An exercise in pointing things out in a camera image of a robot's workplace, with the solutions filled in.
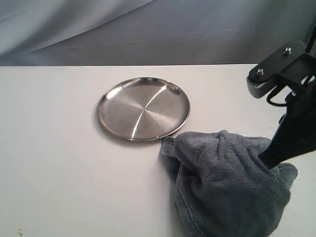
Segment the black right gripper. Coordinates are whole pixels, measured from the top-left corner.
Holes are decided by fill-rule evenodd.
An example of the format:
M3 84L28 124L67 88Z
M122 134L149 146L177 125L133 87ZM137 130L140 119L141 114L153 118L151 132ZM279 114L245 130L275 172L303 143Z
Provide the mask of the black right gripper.
M316 150L316 82L309 82L307 90L301 84L303 79L316 74L316 58L307 54L305 47L299 41L285 43L252 68L246 78L254 98L265 96L278 85L296 92L286 96L286 113L279 120L268 148L259 155L269 169Z

